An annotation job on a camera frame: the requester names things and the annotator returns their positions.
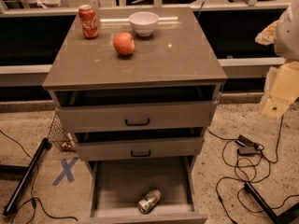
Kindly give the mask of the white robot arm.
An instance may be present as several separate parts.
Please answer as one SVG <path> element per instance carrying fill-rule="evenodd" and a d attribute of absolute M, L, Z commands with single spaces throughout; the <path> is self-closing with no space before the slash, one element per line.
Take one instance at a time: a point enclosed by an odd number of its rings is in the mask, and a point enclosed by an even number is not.
<path fill-rule="evenodd" d="M 266 75 L 261 112 L 279 119 L 299 98 L 299 0 L 293 0 L 277 21 L 255 37 L 261 45 L 274 45 L 276 55 L 285 59 L 279 68 Z"/>

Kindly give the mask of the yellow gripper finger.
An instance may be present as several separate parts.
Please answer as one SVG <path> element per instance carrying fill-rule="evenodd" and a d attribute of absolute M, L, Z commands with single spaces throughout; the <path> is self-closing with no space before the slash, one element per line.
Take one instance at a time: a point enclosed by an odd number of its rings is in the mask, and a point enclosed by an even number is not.
<path fill-rule="evenodd" d="M 299 62 L 287 61 L 279 68 L 271 67 L 266 75 L 261 112 L 279 119 L 299 98 Z"/>
<path fill-rule="evenodd" d="M 273 21 L 267 27 L 265 27 L 260 33 L 255 37 L 255 42 L 264 46 L 268 46 L 274 43 L 276 36 L 278 22 Z"/>

